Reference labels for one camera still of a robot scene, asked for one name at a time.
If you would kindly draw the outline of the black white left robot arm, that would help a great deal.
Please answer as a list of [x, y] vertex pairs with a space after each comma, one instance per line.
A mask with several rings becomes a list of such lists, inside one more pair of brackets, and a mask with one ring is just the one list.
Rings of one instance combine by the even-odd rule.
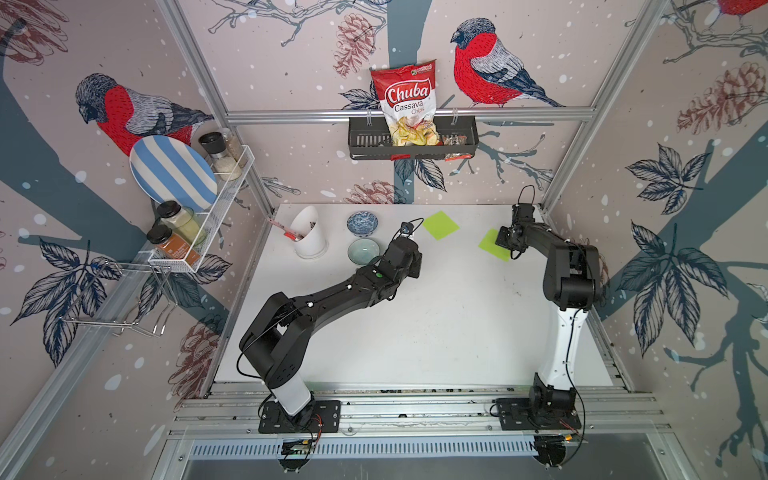
[[421, 263], [418, 244], [400, 236], [336, 285], [292, 298], [278, 292], [266, 300], [239, 349], [288, 418], [303, 425], [312, 416], [314, 397], [299, 375], [312, 336], [349, 313], [393, 299], [405, 279], [419, 277]]

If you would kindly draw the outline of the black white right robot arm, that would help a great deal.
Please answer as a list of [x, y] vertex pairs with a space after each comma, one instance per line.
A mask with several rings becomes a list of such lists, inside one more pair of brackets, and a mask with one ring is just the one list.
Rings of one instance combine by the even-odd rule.
[[499, 229], [495, 244], [518, 259], [535, 249], [546, 259], [542, 290], [557, 307], [554, 333], [548, 344], [548, 361], [534, 374], [529, 393], [529, 412], [535, 422], [541, 417], [564, 417], [575, 409], [579, 397], [575, 386], [578, 343], [589, 311], [602, 295], [598, 249], [565, 239], [535, 219], [531, 203], [512, 206], [512, 221]]

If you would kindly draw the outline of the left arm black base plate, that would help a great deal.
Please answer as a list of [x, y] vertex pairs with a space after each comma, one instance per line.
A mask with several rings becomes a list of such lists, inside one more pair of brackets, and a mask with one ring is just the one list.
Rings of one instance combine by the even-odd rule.
[[338, 400], [311, 400], [299, 413], [288, 415], [277, 401], [268, 401], [260, 410], [260, 434], [337, 433], [341, 417]]

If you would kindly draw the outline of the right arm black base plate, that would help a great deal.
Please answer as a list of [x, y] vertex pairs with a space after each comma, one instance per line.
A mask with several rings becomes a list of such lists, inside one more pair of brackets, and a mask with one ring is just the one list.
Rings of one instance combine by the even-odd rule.
[[503, 431], [576, 431], [582, 422], [575, 410], [566, 411], [552, 406], [534, 407], [529, 398], [497, 399], [489, 412], [499, 419]]

